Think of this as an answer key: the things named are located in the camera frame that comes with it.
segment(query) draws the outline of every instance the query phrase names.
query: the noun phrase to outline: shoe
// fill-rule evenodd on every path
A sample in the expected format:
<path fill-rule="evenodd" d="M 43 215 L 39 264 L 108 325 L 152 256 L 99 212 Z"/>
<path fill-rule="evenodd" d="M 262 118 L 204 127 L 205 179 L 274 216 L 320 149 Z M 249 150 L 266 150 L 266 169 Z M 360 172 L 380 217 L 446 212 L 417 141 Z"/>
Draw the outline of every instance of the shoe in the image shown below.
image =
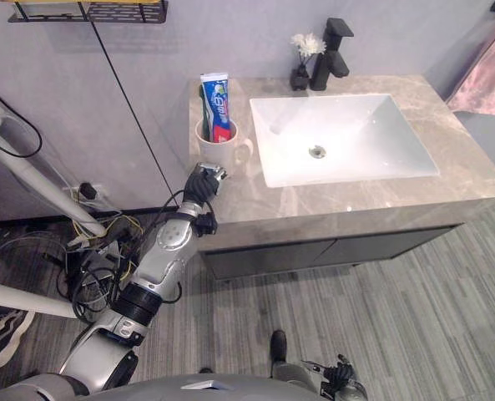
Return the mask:
<path fill-rule="evenodd" d="M 286 334 L 282 330 L 275 330 L 270 340 L 271 363 L 286 362 L 286 349 Z"/>
<path fill-rule="evenodd" d="M 13 310 L 0 315 L 0 368 L 17 351 L 21 336 L 32 324 L 34 312 Z"/>

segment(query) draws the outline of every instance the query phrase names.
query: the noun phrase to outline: electrical outlet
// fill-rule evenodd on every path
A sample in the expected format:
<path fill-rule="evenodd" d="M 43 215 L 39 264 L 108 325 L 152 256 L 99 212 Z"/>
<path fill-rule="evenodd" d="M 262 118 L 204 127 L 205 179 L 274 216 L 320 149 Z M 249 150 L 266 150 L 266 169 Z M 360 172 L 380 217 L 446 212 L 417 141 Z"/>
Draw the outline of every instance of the electrical outlet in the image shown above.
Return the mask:
<path fill-rule="evenodd" d="M 108 194 L 106 193 L 104 187 L 101 184 L 92 184 L 91 186 L 97 191 L 97 199 L 100 200 L 101 198 L 108 197 Z M 67 186 L 64 186 L 64 188 L 62 188 L 62 191 L 65 192 L 70 197 L 71 191 L 75 195 L 78 194 L 78 188 L 79 186 L 72 186 L 69 190 Z"/>

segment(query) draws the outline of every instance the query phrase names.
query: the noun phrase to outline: black faucet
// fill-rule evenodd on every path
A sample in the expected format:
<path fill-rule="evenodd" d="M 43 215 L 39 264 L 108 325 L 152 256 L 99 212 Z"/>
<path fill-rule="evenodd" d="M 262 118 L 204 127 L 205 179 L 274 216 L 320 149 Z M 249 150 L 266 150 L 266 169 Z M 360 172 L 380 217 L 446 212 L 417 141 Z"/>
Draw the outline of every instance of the black faucet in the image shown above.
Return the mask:
<path fill-rule="evenodd" d="M 341 18 L 328 18 L 323 40 L 327 47 L 324 53 L 317 55 L 316 65 L 312 71 L 311 89 L 327 89 L 327 80 L 329 73 L 337 78 L 343 78 L 349 75 L 349 69 L 346 62 L 341 57 L 338 48 L 340 48 L 343 37 L 353 37 L 353 32 L 349 29 L 346 22 Z"/>

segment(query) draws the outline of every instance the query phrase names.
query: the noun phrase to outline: black metal shelf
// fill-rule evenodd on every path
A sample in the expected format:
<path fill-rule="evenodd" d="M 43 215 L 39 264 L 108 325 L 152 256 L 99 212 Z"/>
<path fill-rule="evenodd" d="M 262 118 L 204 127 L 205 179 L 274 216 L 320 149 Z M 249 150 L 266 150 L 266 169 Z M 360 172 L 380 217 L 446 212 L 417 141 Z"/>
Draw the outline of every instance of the black metal shelf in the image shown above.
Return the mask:
<path fill-rule="evenodd" d="M 158 3 L 93 3 L 89 4 L 86 12 L 82 2 L 77 2 L 80 15 L 33 15 L 28 16 L 19 2 L 14 2 L 19 13 L 14 13 L 9 23 L 165 23 L 169 2 L 161 0 Z"/>

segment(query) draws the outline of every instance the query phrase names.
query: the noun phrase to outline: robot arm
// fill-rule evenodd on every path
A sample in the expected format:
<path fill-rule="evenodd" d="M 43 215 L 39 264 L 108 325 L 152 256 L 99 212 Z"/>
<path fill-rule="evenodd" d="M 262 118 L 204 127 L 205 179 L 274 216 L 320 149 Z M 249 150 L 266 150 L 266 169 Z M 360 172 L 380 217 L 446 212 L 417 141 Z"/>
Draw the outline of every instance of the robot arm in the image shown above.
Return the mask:
<path fill-rule="evenodd" d="M 214 234 L 217 224 L 203 206 L 217 195 L 225 170 L 199 163 L 184 187 L 182 205 L 159 229 L 129 284 L 78 340 L 60 373 L 96 393 L 125 385 L 136 368 L 139 346 L 164 300 L 173 297 L 186 263 L 196 253 L 195 236 Z"/>

